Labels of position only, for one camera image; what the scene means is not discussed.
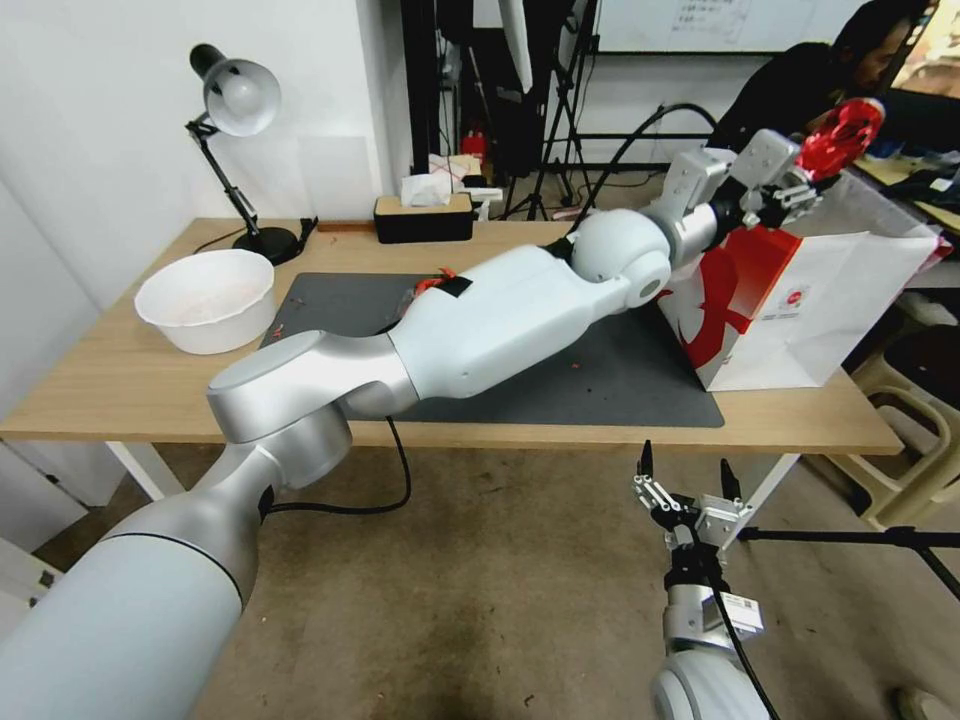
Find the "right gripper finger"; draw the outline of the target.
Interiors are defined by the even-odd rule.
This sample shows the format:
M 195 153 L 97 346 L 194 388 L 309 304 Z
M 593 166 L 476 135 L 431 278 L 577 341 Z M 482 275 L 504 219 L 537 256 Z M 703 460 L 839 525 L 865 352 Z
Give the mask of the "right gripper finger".
M 720 460 L 720 483 L 723 510 L 737 518 L 749 517 L 753 508 L 749 499 L 744 497 L 740 481 L 727 458 Z
M 650 440 L 644 442 L 641 455 L 636 463 L 633 477 L 633 490 L 638 501 L 651 514 L 676 514 L 681 511 L 680 503 L 674 499 L 653 477 L 653 448 Z

